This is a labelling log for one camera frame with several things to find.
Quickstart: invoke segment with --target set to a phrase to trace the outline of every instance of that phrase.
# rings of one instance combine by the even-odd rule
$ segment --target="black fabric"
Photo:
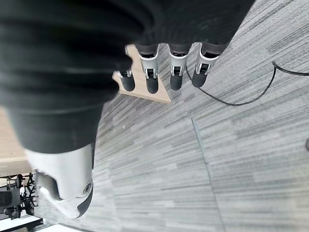
[[[131,66],[126,44],[199,41],[222,50],[253,2],[2,0],[0,104],[25,148],[59,153],[93,143],[101,108],[118,91],[112,73]],[[147,88],[157,92],[157,79]]]
[[[12,193],[10,191],[0,192],[0,207],[10,205],[12,203]]]

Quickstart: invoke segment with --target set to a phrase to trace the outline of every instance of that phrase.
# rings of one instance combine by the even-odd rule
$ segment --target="robotic hand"
[[[201,42],[192,84],[201,87],[254,0],[10,0],[0,8],[0,104],[36,170],[42,194],[71,218],[93,193],[101,110],[135,88],[135,44],[150,93],[158,91],[158,44],[169,45],[170,87],[182,86],[191,44]]]

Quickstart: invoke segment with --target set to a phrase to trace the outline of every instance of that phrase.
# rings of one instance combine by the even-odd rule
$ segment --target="gray carpet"
[[[308,52],[309,1],[258,0],[203,88],[253,99],[272,60],[309,72]],[[309,231],[309,77],[278,72],[264,97],[233,107],[187,77],[170,90],[166,45],[159,58],[172,104],[118,95],[104,106],[88,212],[67,219],[40,198],[36,214],[96,232]]]

